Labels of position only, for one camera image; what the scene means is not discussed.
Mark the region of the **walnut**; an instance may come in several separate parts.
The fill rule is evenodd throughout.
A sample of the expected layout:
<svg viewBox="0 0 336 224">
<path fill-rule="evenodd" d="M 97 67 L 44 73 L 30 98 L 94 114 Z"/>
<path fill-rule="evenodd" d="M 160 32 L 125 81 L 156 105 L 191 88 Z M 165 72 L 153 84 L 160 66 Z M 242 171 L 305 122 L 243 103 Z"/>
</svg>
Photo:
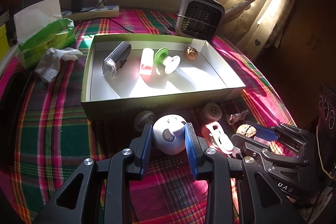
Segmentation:
<svg viewBox="0 0 336 224">
<path fill-rule="evenodd" d="M 254 136 L 257 133 L 257 130 L 255 127 L 253 127 L 250 124 L 242 124 L 237 128 L 236 133 L 240 135 L 244 135 L 248 138 L 254 138 Z"/>
<path fill-rule="evenodd" d="M 186 47 L 183 55 L 187 60 L 194 61 L 198 58 L 198 51 L 193 47 Z"/>
</svg>

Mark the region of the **pink white clip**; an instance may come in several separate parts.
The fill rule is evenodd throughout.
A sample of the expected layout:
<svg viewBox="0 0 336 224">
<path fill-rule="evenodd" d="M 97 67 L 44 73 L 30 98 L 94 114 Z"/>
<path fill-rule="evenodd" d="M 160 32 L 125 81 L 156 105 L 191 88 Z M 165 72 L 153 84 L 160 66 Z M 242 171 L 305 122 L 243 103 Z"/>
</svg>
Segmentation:
<svg viewBox="0 0 336 224">
<path fill-rule="evenodd" d="M 219 122 L 212 122 L 201 127 L 201 132 L 210 148 L 215 148 L 229 155 L 234 151 L 231 139 L 224 132 Z"/>
</svg>

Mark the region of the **white round roll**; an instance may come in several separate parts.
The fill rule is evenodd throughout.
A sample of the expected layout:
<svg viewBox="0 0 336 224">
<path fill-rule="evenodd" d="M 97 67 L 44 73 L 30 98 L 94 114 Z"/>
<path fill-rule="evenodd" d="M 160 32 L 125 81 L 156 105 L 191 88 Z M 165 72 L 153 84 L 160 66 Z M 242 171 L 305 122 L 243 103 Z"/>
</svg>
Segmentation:
<svg viewBox="0 0 336 224">
<path fill-rule="evenodd" d="M 201 111 L 201 117 L 206 123 L 216 122 L 223 115 L 223 112 L 219 105 L 210 102 L 206 104 Z"/>
</svg>

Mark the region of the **white earbud case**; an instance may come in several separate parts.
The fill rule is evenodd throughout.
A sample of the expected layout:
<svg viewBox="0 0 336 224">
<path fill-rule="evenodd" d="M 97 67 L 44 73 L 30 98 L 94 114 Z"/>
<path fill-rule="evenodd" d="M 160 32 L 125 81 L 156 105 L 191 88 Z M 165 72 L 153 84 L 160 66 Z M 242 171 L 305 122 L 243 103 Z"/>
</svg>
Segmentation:
<svg viewBox="0 0 336 224">
<path fill-rule="evenodd" d="M 152 138 L 157 149 L 167 155 L 185 150 L 185 124 L 183 117 L 169 114 L 159 118 L 153 125 Z"/>
</svg>

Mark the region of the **green white thread spool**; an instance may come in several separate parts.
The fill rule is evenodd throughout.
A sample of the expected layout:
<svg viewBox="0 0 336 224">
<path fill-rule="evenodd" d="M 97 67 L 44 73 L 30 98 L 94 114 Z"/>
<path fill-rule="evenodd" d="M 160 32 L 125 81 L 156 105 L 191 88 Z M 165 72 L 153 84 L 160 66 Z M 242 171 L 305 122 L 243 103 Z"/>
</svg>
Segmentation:
<svg viewBox="0 0 336 224">
<path fill-rule="evenodd" d="M 169 56 L 169 50 L 161 48 L 155 53 L 153 61 L 155 65 L 163 65 L 165 73 L 169 75 L 178 68 L 181 58 L 178 55 Z"/>
</svg>

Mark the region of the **pink cylindrical case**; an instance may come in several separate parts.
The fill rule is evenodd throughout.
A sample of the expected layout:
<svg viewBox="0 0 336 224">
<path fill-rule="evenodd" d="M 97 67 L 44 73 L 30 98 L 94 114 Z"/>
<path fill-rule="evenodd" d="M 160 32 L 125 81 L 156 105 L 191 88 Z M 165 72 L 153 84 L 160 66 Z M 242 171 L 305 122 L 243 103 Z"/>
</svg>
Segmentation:
<svg viewBox="0 0 336 224">
<path fill-rule="evenodd" d="M 154 51 L 151 48 L 144 48 L 142 50 L 139 74 L 144 76 L 151 76 L 153 70 Z"/>
</svg>

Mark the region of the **green cardboard box tray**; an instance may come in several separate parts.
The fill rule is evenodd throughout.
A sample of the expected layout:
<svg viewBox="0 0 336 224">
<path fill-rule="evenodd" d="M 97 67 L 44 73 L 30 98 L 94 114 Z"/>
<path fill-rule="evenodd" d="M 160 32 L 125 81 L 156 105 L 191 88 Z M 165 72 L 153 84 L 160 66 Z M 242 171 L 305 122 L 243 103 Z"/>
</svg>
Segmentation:
<svg viewBox="0 0 336 224">
<path fill-rule="evenodd" d="M 103 75 L 104 59 L 121 43 L 131 45 L 125 65 L 113 78 Z M 187 60 L 183 51 L 193 47 L 198 58 Z M 142 50 L 161 48 L 178 55 L 178 68 L 167 75 L 154 65 L 151 76 L 139 74 Z M 126 117 L 143 110 L 184 109 L 236 98 L 245 83 L 214 47 L 205 40 L 150 34 L 96 35 L 87 55 L 81 104 L 90 121 Z"/>
</svg>

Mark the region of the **crumpled white tissue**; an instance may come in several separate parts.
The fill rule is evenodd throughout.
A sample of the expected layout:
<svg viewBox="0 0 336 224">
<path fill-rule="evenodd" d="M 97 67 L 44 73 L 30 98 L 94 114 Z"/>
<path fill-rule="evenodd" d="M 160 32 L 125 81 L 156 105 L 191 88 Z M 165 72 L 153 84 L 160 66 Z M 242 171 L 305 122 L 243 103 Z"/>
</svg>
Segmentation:
<svg viewBox="0 0 336 224">
<path fill-rule="evenodd" d="M 42 56 L 35 73 L 44 83 L 52 83 L 60 71 L 61 61 L 76 61 L 83 53 L 73 48 L 65 48 L 62 50 L 50 48 Z"/>
</svg>

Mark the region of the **black comb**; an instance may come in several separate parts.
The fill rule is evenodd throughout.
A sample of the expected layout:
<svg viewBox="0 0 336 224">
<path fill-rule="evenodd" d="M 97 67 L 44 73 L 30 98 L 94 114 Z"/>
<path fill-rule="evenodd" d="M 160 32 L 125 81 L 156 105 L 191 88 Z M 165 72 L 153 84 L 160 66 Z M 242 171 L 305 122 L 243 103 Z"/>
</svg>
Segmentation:
<svg viewBox="0 0 336 224">
<path fill-rule="evenodd" d="M 29 72 L 14 73 L 3 92 L 1 98 L 1 157 L 14 157 L 18 120 L 29 79 Z"/>
</svg>

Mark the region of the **grey mini fan heater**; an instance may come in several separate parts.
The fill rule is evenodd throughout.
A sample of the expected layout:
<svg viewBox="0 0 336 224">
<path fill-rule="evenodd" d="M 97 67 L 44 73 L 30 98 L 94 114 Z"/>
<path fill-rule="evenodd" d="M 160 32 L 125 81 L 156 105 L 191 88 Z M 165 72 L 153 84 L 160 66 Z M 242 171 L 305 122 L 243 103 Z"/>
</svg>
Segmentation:
<svg viewBox="0 0 336 224">
<path fill-rule="evenodd" d="M 183 0 L 177 14 L 175 32 L 179 36 L 213 42 L 225 15 L 215 0 Z"/>
</svg>

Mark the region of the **white power strip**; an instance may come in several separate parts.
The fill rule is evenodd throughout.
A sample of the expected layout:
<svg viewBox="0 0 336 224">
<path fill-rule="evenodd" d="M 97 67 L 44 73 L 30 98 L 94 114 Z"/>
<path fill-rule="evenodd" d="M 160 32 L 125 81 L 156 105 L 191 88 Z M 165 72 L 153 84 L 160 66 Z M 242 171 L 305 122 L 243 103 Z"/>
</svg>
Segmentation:
<svg viewBox="0 0 336 224">
<path fill-rule="evenodd" d="M 62 17 L 70 20 L 81 21 L 96 18 L 116 18 L 120 15 L 119 6 L 104 6 L 102 8 L 95 8 L 90 11 L 72 13 L 71 11 L 63 11 Z"/>
</svg>

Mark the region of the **green tissue pack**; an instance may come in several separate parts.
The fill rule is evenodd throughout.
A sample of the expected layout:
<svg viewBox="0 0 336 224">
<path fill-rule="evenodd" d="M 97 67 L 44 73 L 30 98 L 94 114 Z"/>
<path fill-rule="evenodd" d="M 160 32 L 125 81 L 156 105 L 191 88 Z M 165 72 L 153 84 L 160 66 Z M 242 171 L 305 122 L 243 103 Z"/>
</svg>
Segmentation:
<svg viewBox="0 0 336 224">
<path fill-rule="evenodd" d="M 59 0 L 44 0 L 14 14 L 16 57 L 28 69 L 49 48 L 63 49 L 75 42 L 74 22 L 61 15 Z"/>
</svg>

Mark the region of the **yellow green box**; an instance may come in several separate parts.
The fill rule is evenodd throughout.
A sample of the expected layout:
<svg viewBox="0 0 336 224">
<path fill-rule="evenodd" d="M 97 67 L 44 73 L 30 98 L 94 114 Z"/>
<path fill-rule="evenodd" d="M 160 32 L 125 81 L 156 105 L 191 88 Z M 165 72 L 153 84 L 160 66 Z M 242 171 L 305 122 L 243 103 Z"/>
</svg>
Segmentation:
<svg viewBox="0 0 336 224">
<path fill-rule="evenodd" d="M 4 58 L 10 47 L 6 36 L 6 25 L 3 24 L 0 27 L 0 60 Z"/>
</svg>

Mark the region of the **black charger adapter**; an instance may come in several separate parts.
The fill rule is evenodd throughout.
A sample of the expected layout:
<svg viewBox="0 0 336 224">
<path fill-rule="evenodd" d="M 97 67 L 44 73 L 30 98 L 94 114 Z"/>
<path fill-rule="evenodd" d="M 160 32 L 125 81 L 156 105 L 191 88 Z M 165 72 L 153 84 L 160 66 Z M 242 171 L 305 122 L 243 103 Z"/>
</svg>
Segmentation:
<svg viewBox="0 0 336 224">
<path fill-rule="evenodd" d="M 80 12 L 83 8 L 84 0 L 71 0 L 71 11 Z"/>
</svg>

